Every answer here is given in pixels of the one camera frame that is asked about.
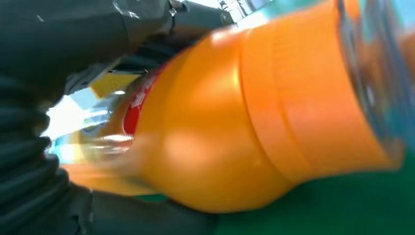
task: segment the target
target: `plastic bottle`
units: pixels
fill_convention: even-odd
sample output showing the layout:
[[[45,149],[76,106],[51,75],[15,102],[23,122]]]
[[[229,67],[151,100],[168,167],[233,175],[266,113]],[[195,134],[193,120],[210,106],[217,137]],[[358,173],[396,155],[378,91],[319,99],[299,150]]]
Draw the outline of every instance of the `plastic bottle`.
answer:
[[[385,33],[396,29],[388,1],[368,1],[362,16],[356,1],[341,2],[212,33],[130,86],[92,159],[207,212],[257,209],[317,178],[398,169],[413,140],[412,57],[401,53],[413,40]],[[114,146],[124,150],[105,152]]]

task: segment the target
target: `red label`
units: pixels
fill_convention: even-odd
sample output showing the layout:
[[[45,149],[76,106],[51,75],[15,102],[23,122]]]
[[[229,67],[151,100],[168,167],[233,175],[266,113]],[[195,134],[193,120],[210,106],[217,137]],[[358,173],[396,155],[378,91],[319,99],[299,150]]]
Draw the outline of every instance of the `red label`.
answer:
[[[134,135],[144,102],[148,96],[148,93],[153,88],[154,82],[157,80],[161,71],[162,69],[158,69],[149,73],[148,76],[144,78],[142,84],[137,88],[137,91],[134,93],[132,101],[125,113],[122,125],[126,134],[132,136]]]

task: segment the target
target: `yellow object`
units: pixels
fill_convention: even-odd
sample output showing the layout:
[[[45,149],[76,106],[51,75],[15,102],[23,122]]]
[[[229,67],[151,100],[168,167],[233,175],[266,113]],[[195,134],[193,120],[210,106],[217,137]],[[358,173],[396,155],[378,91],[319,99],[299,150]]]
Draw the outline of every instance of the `yellow object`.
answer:
[[[138,75],[114,74],[107,73],[102,78],[94,81],[90,85],[90,89],[95,94],[96,98],[107,96],[120,88],[123,88],[136,80]]]

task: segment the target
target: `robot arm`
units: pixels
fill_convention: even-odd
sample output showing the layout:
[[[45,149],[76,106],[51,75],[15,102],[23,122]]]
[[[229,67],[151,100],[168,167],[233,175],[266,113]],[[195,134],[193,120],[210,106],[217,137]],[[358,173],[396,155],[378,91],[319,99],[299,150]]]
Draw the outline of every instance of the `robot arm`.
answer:
[[[174,202],[146,203],[69,181],[54,156],[45,108],[66,78],[134,51],[169,30],[168,0],[0,1],[1,234],[210,233],[217,217]]]

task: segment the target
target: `orange bottle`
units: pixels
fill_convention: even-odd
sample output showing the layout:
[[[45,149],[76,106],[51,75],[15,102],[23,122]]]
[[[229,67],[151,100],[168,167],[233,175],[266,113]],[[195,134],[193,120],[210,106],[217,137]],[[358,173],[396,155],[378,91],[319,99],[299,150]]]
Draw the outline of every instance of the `orange bottle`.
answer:
[[[400,112],[383,90],[394,77],[379,75],[384,47],[348,38],[359,9],[337,2],[214,32],[151,73],[122,109],[119,132],[134,140],[113,169],[189,207],[235,212],[312,179],[399,168],[406,137],[386,118]]]

